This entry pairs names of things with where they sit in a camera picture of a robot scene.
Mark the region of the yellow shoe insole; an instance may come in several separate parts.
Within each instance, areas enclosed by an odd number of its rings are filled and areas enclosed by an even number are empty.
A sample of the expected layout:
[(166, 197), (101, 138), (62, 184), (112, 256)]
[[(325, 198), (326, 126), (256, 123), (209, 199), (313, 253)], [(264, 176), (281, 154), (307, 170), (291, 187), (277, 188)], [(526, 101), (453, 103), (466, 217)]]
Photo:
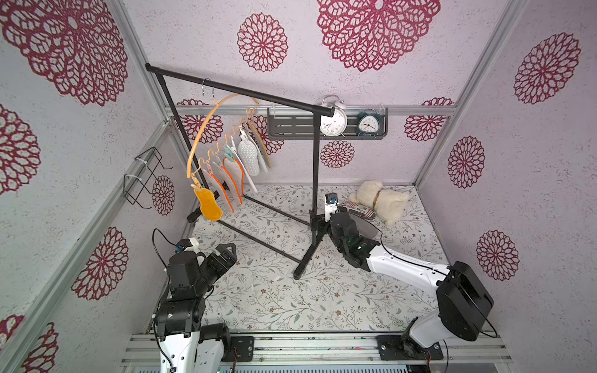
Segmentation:
[(200, 212), (206, 219), (217, 222), (222, 218), (223, 211), (221, 208), (219, 208), (214, 193), (203, 187), (198, 179), (193, 177), (192, 180), (193, 183), (191, 186), (195, 196), (199, 200)]

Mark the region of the orange clip hanger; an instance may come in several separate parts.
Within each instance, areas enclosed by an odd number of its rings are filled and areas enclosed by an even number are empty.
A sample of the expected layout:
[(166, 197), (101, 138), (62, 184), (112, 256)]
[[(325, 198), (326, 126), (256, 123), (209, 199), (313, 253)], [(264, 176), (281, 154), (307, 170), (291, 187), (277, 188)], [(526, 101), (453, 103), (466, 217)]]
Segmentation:
[[(195, 153), (196, 153), (196, 150), (197, 150), (197, 146), (201, 142), (201, 137), (203, 136), (203, 133), (205, 132), (205, 129), (208, 127), (211, 119), (214, 117), (214, 115), (219, 110), (219, 108), (226, 101), (228, 101), (228, 100), (230, 100), (230, 99), (232, 99), (234, 97), (237, 97), (237, 96), (242, 96), (242, 95), (240, 95), (240, 94), (231, 94), (231, 95), (228, 95), (227, 97), (225, 97), (224, 99), (221, 99), (220, 101), (217, 101), (217, 99), (214, 99), (214, 101), (215, 101), (214, 107), (207, 114), (207, 116), (203, 120), (201, 126), (199, 127), (199, 129), (198, 129), (198, 131), (197, 131), (197, 133), (195, 135), (194, 143), (191, 146), (190, 153), (189, 153), (188, 160), (187, 160), (187, 178), (189, 180), (194, 180), (194, 183), (196, 183), (197, 185), (199, 185), (199, 181), (197, 181), (197, 178), (195, 177), (195, 175), (201, 170), (201, 164), (199, 164), (199, 166), (196, 166), (196, 170), (194, 172), (191, 172), (192, 171), (191, 169), (192, 169), (192, 164), (194, 163), (194, 157), (195, 157)], [(260, 105), (260, 102), (256, 98), (251, 97), (251, 99), (252, 99), (252, 101), (254, 103), (254, 106), (253, 106), (253, 108), (249, 107), (247, 109), (247, 112), (246, 112), (247, 117), (241, 117), (241, 120), (247, 119), (248, 116), (249, 116), (249, 114), (251, 114), (251, 116), (252, 116), (255, 113), (255, 111), (257, 110), (257, 108), (259, 107), (259, 105)], [(232, 138), (236, 134), (237, 130), (240, 131), (241, 129), (243, 129), (243, 123), (244, 122), (241, 121), (240, 125), (238, 125), (238, 126), (232, 126), (233, 135), (229, 135), (229, 134), (224, 133), (224, 141), (225, 141), (224, 144), (228, 145), (228, 143), (230, 141), (232, 141)]]

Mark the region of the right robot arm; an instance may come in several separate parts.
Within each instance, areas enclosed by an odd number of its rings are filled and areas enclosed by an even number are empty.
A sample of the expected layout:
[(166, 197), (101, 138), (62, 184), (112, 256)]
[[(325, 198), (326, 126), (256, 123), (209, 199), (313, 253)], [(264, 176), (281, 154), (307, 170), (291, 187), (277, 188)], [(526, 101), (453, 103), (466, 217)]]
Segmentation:
[(494, 299), (468, 264), (433, 264), (398, 253), (385, 246), (380, 229), (348, 212), (331, 214), (327, 223), (332, 242), (351, 266), (435, 296), (435, 309), (411, 321), (402, 334), (405, 348), (423, 350), (452, 337), (474, 342), (482, 334)]

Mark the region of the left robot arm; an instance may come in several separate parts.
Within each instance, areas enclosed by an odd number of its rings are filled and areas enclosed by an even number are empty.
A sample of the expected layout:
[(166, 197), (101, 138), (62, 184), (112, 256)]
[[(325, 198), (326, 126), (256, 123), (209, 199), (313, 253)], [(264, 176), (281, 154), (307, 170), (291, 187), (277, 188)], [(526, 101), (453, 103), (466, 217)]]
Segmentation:
[(188, 248), (169, 259), (168, 289), (153, 317), (161, 372), (217, 372), (231, 350), (225, 323), (201, 324), (215, 283), (237, 261), (236, 245), (220, 244), (205, 255)]

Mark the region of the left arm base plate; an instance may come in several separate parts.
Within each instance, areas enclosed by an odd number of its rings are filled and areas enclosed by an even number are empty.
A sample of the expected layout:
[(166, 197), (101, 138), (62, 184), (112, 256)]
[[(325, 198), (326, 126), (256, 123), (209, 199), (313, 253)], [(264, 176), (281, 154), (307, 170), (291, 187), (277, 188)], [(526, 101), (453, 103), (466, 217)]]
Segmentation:
[(231, 337), (231, 344), (225, 350), (222, 362), (245, 363), (252, 362), (255, 339), (252, 336)]

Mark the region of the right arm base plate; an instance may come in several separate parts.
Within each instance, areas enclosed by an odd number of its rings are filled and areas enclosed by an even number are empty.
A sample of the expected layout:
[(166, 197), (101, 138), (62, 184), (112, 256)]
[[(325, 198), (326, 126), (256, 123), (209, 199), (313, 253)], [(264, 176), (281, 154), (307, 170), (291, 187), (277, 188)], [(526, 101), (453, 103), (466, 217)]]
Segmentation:
[(430, 348), (422, 348), (410, 337), (401, 335), (378, 335), (376, 337), (382, 361), (443, 361), (444, 354), (439, 343)]

